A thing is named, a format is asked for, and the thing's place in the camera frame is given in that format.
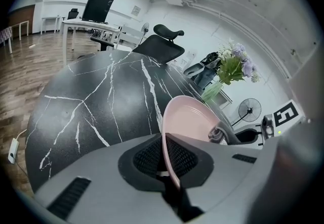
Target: wooden floor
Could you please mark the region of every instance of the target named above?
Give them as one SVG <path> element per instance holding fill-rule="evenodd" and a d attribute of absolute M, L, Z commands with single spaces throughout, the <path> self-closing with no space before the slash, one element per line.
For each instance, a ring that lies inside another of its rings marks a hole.
<path fill-rule="evenodd" d="M 68 62 L 80 55 L 97 52 L 98 44 L 90 34 L 77 32 L 75 50 L 71 51 L 72 34 L 68 34 Z M 62 35 L 46 33 L 30 35 L 0 47 L 0 163 L 14 188 L 33 195 L 28 177 L 17 164 L 8 161 L 8 151 L 13 138 L 27 128 L 35 102 L 50 78 L 63 67 Z M 25 133 L 19 139 L 17 161 L 26 171 Z"/>

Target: power strip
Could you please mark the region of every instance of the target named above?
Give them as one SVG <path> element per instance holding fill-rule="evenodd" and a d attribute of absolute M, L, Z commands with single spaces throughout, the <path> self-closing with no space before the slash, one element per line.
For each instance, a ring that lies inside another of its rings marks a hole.
<path fill-rule="evenodd" d="M 15 158 L 17 155 L 18 146 L 19 146 L 18 140 L 12 139 L 10 149 L 9 149 L 9 154 L 8 154 L 9 162 L 12 164 L 15 164 Z"/>

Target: plaid cloth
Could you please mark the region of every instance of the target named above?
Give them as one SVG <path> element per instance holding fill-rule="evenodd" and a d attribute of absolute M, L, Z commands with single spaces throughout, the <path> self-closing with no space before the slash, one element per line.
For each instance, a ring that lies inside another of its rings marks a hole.
<path fill-rule="evenodd" d="M 8 27 L 0 32 L 0 43 L 4 42 L 5 40 L 11 38 L 12 36 L 12 28 Z"/>

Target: green leaves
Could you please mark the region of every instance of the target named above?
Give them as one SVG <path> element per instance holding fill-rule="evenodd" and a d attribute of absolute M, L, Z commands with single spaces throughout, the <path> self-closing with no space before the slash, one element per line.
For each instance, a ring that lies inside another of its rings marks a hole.
<path fill-rule="evenodd" d="M 222 83 L 227 85 L 231 84 L 231 81 L 239 81 L 243 79 L 242 64 L 239 58 L 230 57 L 225 60 L 221 60 L 217 74 Z"/>

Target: bouquet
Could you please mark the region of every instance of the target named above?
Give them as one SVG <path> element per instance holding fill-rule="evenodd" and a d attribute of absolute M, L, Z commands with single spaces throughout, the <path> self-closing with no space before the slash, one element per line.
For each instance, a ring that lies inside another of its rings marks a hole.
<path fill-rule="evenodd" d="M 231 81 L 244 80 L 243 77 L 251 78 L 253 83 L 258 82 L 260 77 L 257 73 L 257 66 L 247 54 L 242 44 L 233 44 L 229 40 L 229 47 L 223 46 L 219 50 L 218 56 L 221 59 L 221 65 L 217 71 L 220 82 L 227 85 Z"/>

